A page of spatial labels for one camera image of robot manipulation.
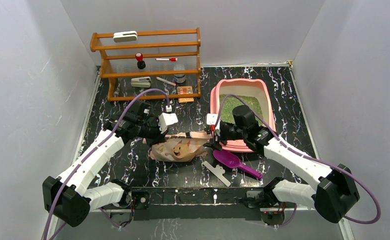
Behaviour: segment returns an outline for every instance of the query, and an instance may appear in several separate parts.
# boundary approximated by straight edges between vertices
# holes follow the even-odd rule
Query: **brown bag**
[[[149,156],[164,162],[190,162],[195,157],[206,154],[203,144],[210,138],[204,131],[166,135],[166,142],[153,145]]]

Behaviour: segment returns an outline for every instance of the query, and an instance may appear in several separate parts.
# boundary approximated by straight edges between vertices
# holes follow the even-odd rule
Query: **white marker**
[[[157,60],[157,61],[172,61],[172,62],[176,62],[177,61],[177,58],[175,57],[172,57],[172,58],[156,58],[155,60]]]
[[[176,86],[175,83],[170,82],[170,81],[167,81],[167,80],[165,80],[165,79],[163,79],[163,78],[156,77],[156,79],[160,80],[160,81],[163,82],[163,83],[170,84],[170,85],[172,85],[172,86]]]

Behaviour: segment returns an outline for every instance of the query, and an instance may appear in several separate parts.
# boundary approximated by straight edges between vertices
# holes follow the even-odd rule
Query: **purple scoop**
[[[213,155],[215,159],[217,159],[220,163],[226,165],[229,168],[235,169],[241,169],[254,177],[258,179],[262,179],[262,173],[255,171],[254,169],[244,165],[240,159],[234,155],[233,153],[226,151],[226,150],[214,150]]]

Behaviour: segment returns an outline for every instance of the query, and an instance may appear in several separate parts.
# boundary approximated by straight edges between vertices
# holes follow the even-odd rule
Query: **marble table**
[[[173,101],[173,109],[179,117],[179,123],[170,133],[201,131],[205,127],[205,115],[209,112],[211,89],[221,79],[261,79],[265,82],[273,109],[277,133],[287,142],[314,156],[313,145],[304,120],[299,99],[295,91],[290,68],[288,66],[250,66],[250,67],[204,67],[201,74],[202,96],[191,103]],[[136,95],[141,90],[129,86],[129,79],[117,81],[116,94],[120,96]],[[175,87],[165,83],[160,87],[172,93]],[[102,129],[103,123],[111,115],[123,111],[125,102],[108,102],[108,81],[99,83],[95,102],[81,150],[85,150]],[[165,100],[150,100],[152,110],[160,114],[165,108]],[[211,156],[197,157],[191,162],[161,162],[149,158],[149,146],[136,138],[124,146],[97,174],[91,187],[106,184],[112,179],[120,179],[134,187],[179,187],[179,188],[219,188],[225,185],[208,169],[201,165],[202,160],[213,166],[217,161]],[[284,177],[292,182],[301,179],[279,163],[256,153],[238,153],[240,159],[248,166],[262,172],[264,178],[257,180],[243,171],[224,166],[224,176],[231,182],[231,187],[260,187],[266,185],[274,177]]]

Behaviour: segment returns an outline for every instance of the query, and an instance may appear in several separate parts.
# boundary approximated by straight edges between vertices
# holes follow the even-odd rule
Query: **gray floor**
[[[342,240],[338,224],[315,211],[298,211],[286,227],[274,231],[260,221],[244,219],[162,219],[135,221],[118,231],[100,212],[91,213],[79,226],[66,226],[57,240]]]

